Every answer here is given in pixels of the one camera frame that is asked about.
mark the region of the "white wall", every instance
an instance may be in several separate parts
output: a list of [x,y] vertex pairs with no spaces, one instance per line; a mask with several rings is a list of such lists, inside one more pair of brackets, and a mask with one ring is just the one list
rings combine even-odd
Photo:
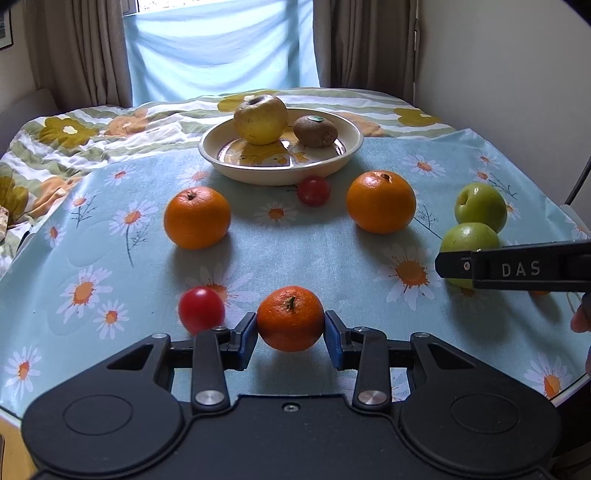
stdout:
[[11,12],[14,45],[0,51],[0,112],[36,90],[22,14],[22,2],[19,2]]
[[[591,155],[591,27],[561,0],[421,0],[419,17],[417,106],[564,203]],[[591,225],[591,177],[573,207]]]

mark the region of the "cherry tomato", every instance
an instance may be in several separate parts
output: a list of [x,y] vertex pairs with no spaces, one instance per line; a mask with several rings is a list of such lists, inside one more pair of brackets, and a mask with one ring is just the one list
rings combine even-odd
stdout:
[[225,314],[222,299],[211,288],[191,288],[178,302],[178,316],[191,335],[221,325]]
[[324,205],[330,197],[330,183],[322,177],[307,177],[297,185],[297,197],[311,207]]

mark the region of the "human hand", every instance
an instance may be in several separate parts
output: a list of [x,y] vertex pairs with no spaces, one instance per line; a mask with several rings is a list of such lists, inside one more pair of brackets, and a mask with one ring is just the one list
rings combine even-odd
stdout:
[[[587,307],[591,311],[591,296],[588,293],[583,295],[583,300],[573,318],[570,320],[570,329],[576,333],[591,332],[591,318],[585,309]],[[585,362],[585,371],[591,377],[591,347],[587,354],[587,361]]]

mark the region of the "plate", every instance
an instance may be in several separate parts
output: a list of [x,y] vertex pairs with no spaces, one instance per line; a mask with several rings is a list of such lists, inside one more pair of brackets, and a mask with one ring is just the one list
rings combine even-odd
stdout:
[[[233,180],[254,185],[293,185],[310,175],[326,177],[340,170],[363,143],[353,123],[334,113],[307,108],[288,108],[288,127],[281,138],[268,145],[252,145],[242,139],[229,119],[209,129],[199,151],[218,172]],[[293,133],[301,116],[318,115],[334,123],[339,136],[328,148],[304,147]]]

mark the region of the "picture frame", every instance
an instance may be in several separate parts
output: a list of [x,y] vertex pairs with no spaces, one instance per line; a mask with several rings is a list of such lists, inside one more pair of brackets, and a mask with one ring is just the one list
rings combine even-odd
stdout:
[[10,22],[10,9],[0,13],[0,50],[12,47],[12,24]]

